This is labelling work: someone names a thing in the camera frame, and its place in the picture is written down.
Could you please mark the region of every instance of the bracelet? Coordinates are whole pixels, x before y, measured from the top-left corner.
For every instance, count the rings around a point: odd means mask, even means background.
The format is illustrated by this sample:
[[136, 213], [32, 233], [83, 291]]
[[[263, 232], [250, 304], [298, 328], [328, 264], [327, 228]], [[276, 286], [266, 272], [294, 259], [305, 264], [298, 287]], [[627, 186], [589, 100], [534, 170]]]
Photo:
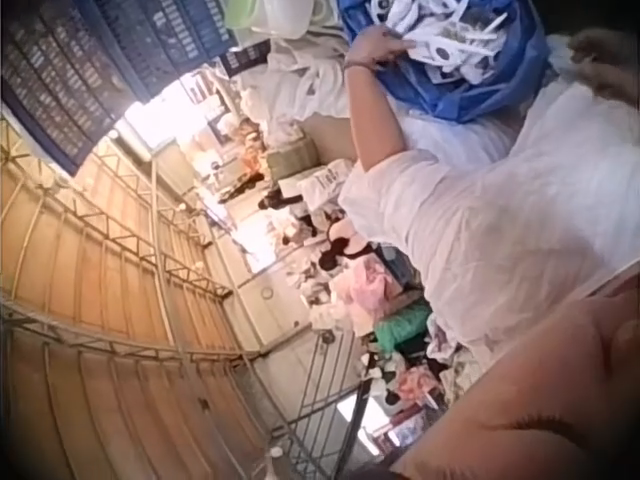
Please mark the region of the bracelet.
[[375, 72], [376, 71], [376, 66], [371, 65], [370, 63], [367, 62], [361, 62], [359, 60], [347, 60], [344, 62], [344, 65], [342, 67], [343, 71], [347, 71], [349, 68], [351, 67], [362, 67], [362, 68], [366, 68], [367, 70], [369, 70], [370, 72]]

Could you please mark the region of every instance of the eyelashes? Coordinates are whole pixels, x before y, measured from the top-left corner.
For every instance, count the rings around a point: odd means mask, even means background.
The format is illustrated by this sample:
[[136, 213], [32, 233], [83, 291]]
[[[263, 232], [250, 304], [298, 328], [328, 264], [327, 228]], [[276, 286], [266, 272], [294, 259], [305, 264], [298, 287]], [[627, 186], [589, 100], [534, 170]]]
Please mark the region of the eyelashes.
[[591, 448], [587, 436], [570, 422], [554, 415], [531, 415], [508, 426], [511, 430], [547, 432], [578, 447], [590, 454]]

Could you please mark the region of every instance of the pile of white plastic parts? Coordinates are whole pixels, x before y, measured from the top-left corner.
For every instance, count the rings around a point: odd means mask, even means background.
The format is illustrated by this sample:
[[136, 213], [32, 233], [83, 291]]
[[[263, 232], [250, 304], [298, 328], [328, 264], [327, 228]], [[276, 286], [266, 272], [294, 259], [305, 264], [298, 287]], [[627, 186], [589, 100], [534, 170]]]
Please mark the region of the pile of white plastic parts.
[[409, 56], [425, 64], [434, 84], [478, 85], [494, 71], [507, 14], [473, 15], [468, 7], [469, 0], [371, 0], [370, 13], [375, 23], [416, 42]]

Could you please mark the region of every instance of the blue plastic bag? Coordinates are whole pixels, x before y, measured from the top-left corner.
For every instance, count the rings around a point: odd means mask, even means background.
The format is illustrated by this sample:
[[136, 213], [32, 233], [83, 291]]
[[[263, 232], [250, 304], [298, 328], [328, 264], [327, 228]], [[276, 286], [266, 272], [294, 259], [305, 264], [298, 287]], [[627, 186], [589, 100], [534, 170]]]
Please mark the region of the blue plastic bag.
[[[370, 0], [338, 0], [349, 39], [373, 24]], [[396, 99], [437, 118], [465, 123], [535, 95], [547, 69], [549, 48], [530, 0], [471, 0], [469, 8], [507, 12], [507, 39], [497, 57], [495, 72], [480, 85], [434, 85], [424, 64], [408, 58], [378, 73]]]

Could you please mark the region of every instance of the white container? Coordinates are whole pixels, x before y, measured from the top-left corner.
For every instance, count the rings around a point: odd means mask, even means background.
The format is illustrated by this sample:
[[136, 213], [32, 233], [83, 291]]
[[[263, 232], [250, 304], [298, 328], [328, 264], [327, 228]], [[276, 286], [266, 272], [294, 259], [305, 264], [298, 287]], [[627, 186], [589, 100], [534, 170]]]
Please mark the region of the white container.
[[297, 39], [311, 24], [314, 0], [257, 0], [251, 29], [273, 37]]

